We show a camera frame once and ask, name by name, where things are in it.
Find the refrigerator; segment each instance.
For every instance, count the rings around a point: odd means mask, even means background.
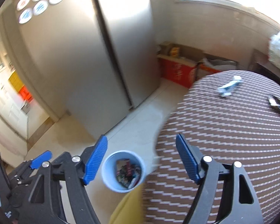
[[[159,86],[150,0],[13,0],[13,6],[34,68],[95,138]]]

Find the brown striped surface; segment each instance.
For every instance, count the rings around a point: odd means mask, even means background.
[[[243,83],[233,94],[221,98],[217,88],[240,75]],[[175,136],[216,161],[241,161],[257,193],[263,219],[270,223],[280,211],[280,115],[269,106],[267,96],[280,98],[280,86],[250,71],[225,71],[197,81],[158,136],[157,170],[143,190],[146,223],[182,223],[198,186],[189,179],[175,147]],[[218,182],[208,223],[214,223],[223,182]]]

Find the doorway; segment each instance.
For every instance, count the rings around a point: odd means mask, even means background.
[[[6,0],[0,8],[0,15],[12,0]],[[23,96],[23,83],[14,82],[14,69],[0,33],[0,118],[26,142],[49,118],[45,110],[32,97]]]

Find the tile floor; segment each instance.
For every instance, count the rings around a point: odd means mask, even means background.
[[[49,118],[49,115],[44,109],[37,103],[36,100],[32,100],[29,106],[28,116],[28,138]]]
[[[106,134],[108,150],[105,157],[114,151],[131,150],[144,159],[148,173],[151,172],[159,129],[186,93],[187,88],[162,79],[160,87],[151,96]],[[72,155],[80,155],[85,147],[94,143],[95,139],[74,117],[65,116],[40,138],[28,152],[26,159],[34,158],[46,150],[52,151],[53,158],[64,151]],[[66,186],[64,183],[61,184],[67,220],[74,224]],[[86,186],[86,191],[101,224],[107,224],[124,194],[112,192],[105,187],[101,178],[101,169],[95,180]]]

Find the yellow cloth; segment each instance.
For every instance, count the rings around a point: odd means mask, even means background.
[[[129,192],[111,215],[109,224],[142,224],[142,185]]]

